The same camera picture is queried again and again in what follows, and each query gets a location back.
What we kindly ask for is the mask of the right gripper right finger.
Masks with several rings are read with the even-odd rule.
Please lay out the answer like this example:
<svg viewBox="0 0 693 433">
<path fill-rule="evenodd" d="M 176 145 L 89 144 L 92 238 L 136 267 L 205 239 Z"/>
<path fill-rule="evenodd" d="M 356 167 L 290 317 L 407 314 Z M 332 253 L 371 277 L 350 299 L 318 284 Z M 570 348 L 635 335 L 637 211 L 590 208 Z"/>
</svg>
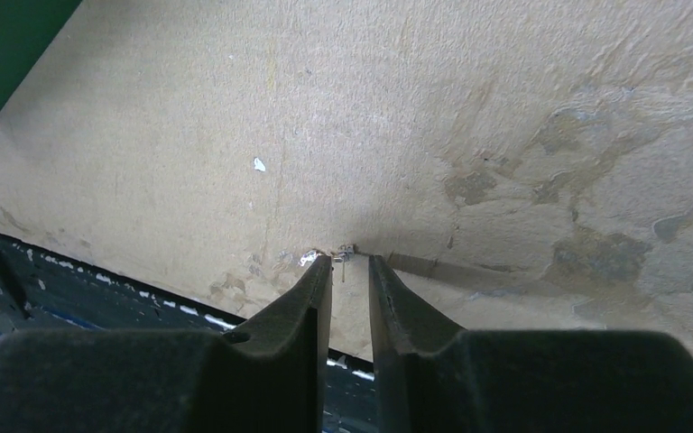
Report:
<svg viewBox="0 0 693 433">
<path fill-rule="evenodd" d="M 693 432 L 693 357 L 632 330 L 469 330 L 371 256 L 382 432 Z"/>
</svg>

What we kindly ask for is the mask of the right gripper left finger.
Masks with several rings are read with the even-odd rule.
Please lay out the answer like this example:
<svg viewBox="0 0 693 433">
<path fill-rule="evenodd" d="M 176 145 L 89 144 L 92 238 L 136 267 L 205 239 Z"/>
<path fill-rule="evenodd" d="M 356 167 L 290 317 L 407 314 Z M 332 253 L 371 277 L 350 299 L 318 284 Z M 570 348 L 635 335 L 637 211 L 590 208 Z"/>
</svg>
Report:
<svg viewBox="0 0 693 433">
<path fill-rule="evenodd" d="M 0 432 L 319 432 L 332 264 L 226 333 L 49 329 L 0 341 Z"/>
</svg>

